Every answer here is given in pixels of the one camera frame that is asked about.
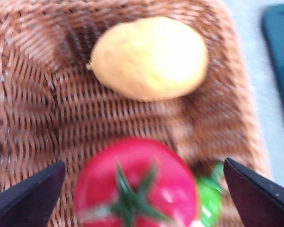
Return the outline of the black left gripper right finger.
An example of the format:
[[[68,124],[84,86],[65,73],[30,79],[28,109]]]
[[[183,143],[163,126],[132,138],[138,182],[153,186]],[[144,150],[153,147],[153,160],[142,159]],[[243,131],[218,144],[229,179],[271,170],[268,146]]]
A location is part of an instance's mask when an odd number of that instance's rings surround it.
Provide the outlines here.
[[[231,158],[223,172],[244,226],[284,227],[284,187]]]

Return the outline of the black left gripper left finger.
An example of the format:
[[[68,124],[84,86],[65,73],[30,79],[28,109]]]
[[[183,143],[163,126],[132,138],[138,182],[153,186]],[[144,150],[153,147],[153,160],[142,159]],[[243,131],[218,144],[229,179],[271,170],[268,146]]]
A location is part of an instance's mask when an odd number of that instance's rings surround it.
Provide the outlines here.
[[[60,196],[65,163],[58,161],[0,193],[0,227],[45,227]]]

